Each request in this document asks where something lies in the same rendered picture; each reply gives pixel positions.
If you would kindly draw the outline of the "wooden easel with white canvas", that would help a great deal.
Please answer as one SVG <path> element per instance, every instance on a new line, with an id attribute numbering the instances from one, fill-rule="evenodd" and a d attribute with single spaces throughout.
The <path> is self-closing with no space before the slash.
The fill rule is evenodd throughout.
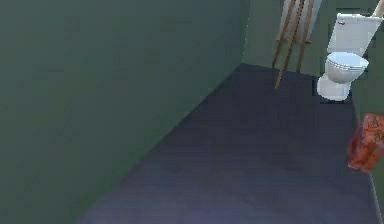
<path id="1" fill-rule="evenodd" d="M 287 49 L 276 78 L 275 88 L 279 87 L 283 74 L 288 68 L 294 45 L 299 47 L 296 71 L 301 70 L 305 48 L 312 43 L 312 32 L 322 2 L 323 0 L 284 0 L 276 38 L 277 46 L 272 60 L 273 68 L 276 67 L 284 43 L 287 44 Z"/>

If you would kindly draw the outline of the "white toilet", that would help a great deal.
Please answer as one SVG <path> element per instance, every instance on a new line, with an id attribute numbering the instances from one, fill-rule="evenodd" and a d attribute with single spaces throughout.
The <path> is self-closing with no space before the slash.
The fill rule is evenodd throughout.
<path id="1" fill-rule="evenodd" d="M 338 13 L 327 46 L 324 73 L 317 81 L 317 93 L 328 100 L 343 101 L 369 66 L 363 57 L 383 17 Z"/>

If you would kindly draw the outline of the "orange patterned bin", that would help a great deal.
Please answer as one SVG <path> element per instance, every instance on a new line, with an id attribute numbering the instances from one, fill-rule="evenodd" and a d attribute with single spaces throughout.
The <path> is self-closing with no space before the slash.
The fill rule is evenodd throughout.
<path id="1" fill-rule="evenodd" d="M 366 113 L 348 145 L 348 167 L 362 172 L 374 169 L 384 155 L 384 114 Z"/>

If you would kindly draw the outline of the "pale wooden stick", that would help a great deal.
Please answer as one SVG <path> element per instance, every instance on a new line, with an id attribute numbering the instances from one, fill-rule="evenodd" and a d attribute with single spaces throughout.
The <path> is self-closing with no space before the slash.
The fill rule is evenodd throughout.
<path id="1" fill-rule="evenodd" d="M 374 12 L 372 13 L 373 17 L 383 17 L 384 16 L 384 0 L 379 0 Z"/>

